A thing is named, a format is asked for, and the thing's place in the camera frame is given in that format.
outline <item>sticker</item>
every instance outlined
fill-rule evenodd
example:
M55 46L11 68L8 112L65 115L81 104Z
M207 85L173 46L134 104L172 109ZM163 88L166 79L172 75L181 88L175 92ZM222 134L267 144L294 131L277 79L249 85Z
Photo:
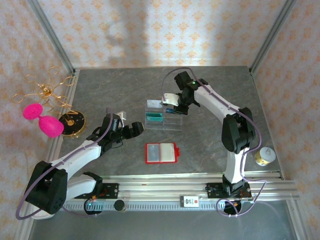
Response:
M182 207L184 208L199 208L198 196L183 196Z
M148 108L157 108L157 109L162 108L161 100L149 100L148 99L146 101L146 105Z

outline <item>wall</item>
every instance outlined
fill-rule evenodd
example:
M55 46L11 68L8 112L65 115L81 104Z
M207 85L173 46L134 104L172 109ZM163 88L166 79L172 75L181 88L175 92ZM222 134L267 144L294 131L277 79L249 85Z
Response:
M67 70L26 0L2 0L0 25L0 239L11 240L18 224L18 201L49 146L38 121L22 117L22 109L35 99L14 104L11 98L35 90L35 85L23 81L27 74L36 74L36 80L43 83L50 67L60 66L59 80L67 76Z
M285 0L40 0L75 68L250 66Z
M255 82L285 176L320 236L320 4L298 0Z

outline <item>purple cable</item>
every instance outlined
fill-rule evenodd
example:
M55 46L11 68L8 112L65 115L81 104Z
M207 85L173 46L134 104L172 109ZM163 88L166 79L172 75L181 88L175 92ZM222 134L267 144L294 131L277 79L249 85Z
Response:
M238 211L237 211L235 205L234 205L231 201L227 200L228 203L232 204L233 208L235 209L236 215L223 214L223 213L221 213L221 212L218 210L218 204L219 204L219 202L222 201L222 200L226 200L226 198L221 198L221 199L219 199L219 200L216 202L216 204L215 204L217 212L218 212L220 215L222 215L222 216L225 216L225 217L237 217L237 216L244 215L244 214L246 214L247 212L249 212L249 211L253 208L253 206L255 205L255 203L256 203L258 197L260 196L262 190L264 189L265 185L267 184L267 181L266 181L266 180L248 180L247 178L244 177L244 173L243 173L243 165L244 165L244 158L245 158L245 156L246 156L248 153L251 153L251 152L259 149L260 146L261 146L261 144L262 144L262 136L261 136L260 130L259 130L258 126L250 119L250 117L244 115L244 114L243 114L242 112L240 112L239 110L234 109L233 107L229 106L226 102L224 102L223 100L221 100L215 93L211 92L211 91L209 90L209 88L207 88L206 85L204 85L201 81L199 81L199 79L197 78L197 76L196 76L196 74L194 73L194 71L193 71L190 67L187 67L187 66L181 66L181 67L175 68L175 69L171 70L170 72L168 72L168 73L164 76L163 81L162 81L162 97L163 97L163 100L166 100L166 98L165 98L165 90L164 90L164 82L165 82L165 79L166 79L171 73L173 73L173 72L175 72L175 71L177 71L177 70L181 70L181 69L190 70L190 72L191 72L192 76L194 77L194 79L195 79L211 96L213 96L215 99L217 99L221 104L223 104L223 105L224 105L225 107L227 107L228 109L230 109L230 110L234 111L235 113L239 114L240 116L244 117L249 123L251 123L251 125L254 127L255 131L257 132L257 135L258 135L258 138L259 138L259 142L258 142L257 146L254 147L254 148L252 148L252 149L249 149L249 150L245 151L245 152L242 154L241 161L240 161L240 174L241 174L241 177L242 177L246 182L248 182L248 183L249 183L249 182L263 182L263 185L262 185L260 191L258 192L258 194L256 195L255 199L253 200L253 204L250 206L250 208L249 208L248 210L246 210L246 211L243 212L243 213L238 214Z
M42 173L32 184L31 186L27 189L27 191L25 191L22 200L20 201L16 211L15 211L15 217L18 220L25 220L28 219L34 215L36 215L37 213L39 213L41 211L41 209L38 209L36 211L34 211L33 213L27 215L27 216L20 216L20 210L25 202L25 200L27 199L28 195L30 194L30 192L32 191L32 189L34 189L34 187L40 182L41 179L43 179L48 173L50 173L53 169L59 167L60 165L64 164L66 161L68 161L71 157L73 157L74 155L76 155L77 153L81 152L82 150L85 150L86 148L90 148L93 145L95 145L96 143L98 143L100 140L102 140L106 134L108 133L109 129L111 128L111 124L112 124L112 120L113 120L113 114L112 112L110 112L110 122L109 125L106 129L106 131L102 134L101 137L99 137L95 142L90 143L89 145L86 145L82 148L77 149L76 151L72 152L70 155L68 155L65 159L63 159L62 161L58 162L56 165L50 167L47 171L45 171L44 173Z

